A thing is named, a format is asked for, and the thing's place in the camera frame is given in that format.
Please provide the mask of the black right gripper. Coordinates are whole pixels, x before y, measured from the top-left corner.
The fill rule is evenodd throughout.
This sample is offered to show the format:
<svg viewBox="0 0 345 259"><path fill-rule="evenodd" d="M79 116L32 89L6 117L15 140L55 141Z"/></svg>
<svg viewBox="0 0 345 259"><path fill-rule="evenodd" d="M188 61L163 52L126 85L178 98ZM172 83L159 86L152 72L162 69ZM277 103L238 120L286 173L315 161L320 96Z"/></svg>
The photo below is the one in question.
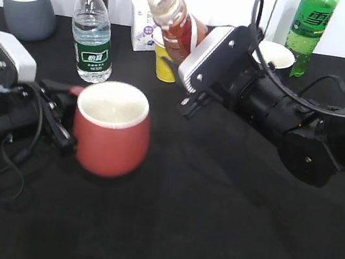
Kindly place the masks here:
<svg viewBox="0 0 345 259"><path fill-rule="evenodd" d="M243 64L240 70L232 67L206 91L188 95L177 109L184 118L191 119L202 107L216 101L245 121L261 124L263 109L258 107L261 98L257 83L264 76L264 71L253 63Z"/></svg>

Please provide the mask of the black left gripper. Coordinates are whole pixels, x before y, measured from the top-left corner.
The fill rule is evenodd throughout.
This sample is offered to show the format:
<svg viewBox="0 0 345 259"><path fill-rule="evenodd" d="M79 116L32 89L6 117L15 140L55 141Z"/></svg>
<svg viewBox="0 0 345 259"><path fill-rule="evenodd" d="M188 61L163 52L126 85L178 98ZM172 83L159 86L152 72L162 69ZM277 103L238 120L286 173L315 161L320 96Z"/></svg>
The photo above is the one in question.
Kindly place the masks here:
<svg viewBox="0 0 345 259"><path fill-rule="evenodd" d="M40 127L61 155L72 154L76 145L72 133L76 97L81 92L81 86L48 79L15 87L10 92L8 122L15 127Z"/></svg>

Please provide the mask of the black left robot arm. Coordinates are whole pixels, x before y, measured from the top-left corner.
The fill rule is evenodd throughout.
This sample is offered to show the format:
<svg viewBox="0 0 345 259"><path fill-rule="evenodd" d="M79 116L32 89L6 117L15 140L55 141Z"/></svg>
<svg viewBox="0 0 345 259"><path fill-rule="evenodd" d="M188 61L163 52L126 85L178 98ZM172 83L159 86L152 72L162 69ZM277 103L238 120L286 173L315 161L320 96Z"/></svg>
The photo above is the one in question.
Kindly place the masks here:
<svg viewBox="0 0 345 259"><path fill-rule="evenodd" d="M61 154L72 153L77 99L71 86L51 80L0 88L0 143L9 135L33 140L43 135Z"/></svg>

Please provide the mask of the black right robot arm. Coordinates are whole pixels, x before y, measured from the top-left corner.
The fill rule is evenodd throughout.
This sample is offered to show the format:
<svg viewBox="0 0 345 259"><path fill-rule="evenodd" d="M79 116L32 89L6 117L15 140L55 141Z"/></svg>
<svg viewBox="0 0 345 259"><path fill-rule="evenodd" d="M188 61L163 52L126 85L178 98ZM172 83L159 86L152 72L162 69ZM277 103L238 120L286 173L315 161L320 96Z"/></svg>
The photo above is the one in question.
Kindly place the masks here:
<svg viewBox="0 0 345 259"><path fill-rule="evenodd" d="M322 187L345 172L345 117L319 114L283 94L252 60L206 66L208 80L180 103L186 118L210 99L236 113L278 150L297 179Z"/></svg>

